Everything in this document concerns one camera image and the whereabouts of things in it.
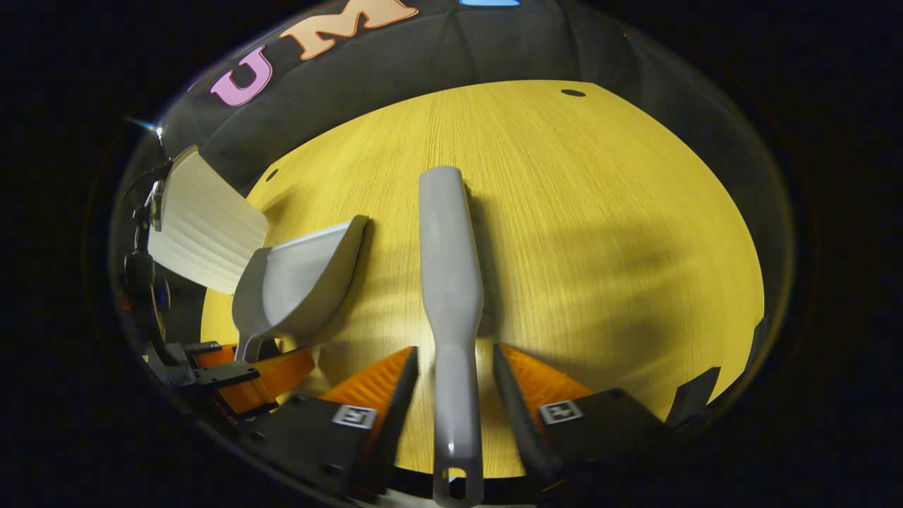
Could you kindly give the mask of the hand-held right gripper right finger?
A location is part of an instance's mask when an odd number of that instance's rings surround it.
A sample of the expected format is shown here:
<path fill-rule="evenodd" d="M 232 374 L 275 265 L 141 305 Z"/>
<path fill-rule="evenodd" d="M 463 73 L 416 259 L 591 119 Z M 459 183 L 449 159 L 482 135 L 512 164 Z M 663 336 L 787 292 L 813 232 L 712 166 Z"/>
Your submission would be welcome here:
<path fill-rule="evenodd" d="M 670 428 L 626 390 L 592 392 L 503 344 L 494 347 L 492 372 L 523 467 L 544 488 L 636 470 L 671 452 Z"/>

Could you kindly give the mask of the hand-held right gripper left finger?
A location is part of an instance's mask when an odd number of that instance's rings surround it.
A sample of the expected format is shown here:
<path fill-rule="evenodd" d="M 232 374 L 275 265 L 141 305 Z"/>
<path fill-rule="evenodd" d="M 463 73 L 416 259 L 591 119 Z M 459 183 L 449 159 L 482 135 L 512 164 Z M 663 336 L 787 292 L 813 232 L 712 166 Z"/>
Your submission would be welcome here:
<path fill-rule="evenodd" d="M 419 376 L 417 356 L 417 347 L 406 347 L 319 398 L 292 396 L 249 424 L 242 446 L 323 494 L 383 495 Z"/>

